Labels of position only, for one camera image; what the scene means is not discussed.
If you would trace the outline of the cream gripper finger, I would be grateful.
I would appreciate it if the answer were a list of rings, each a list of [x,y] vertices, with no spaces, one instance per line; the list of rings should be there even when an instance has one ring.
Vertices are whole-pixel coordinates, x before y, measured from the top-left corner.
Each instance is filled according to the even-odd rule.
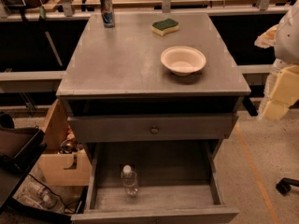
[[[276,74],[272,90],[267,95],[262,117],[269,120],[282,119],[290,107],[299,100],[299,66],[292,65]]]

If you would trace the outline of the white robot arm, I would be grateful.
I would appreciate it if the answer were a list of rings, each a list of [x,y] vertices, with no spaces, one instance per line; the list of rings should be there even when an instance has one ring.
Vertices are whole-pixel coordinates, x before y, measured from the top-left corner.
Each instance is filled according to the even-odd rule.
[[[280,20],[274,51],[277,59],[266,80],[259,114],[261,118],[280,120],[299,100],[299,1]]]

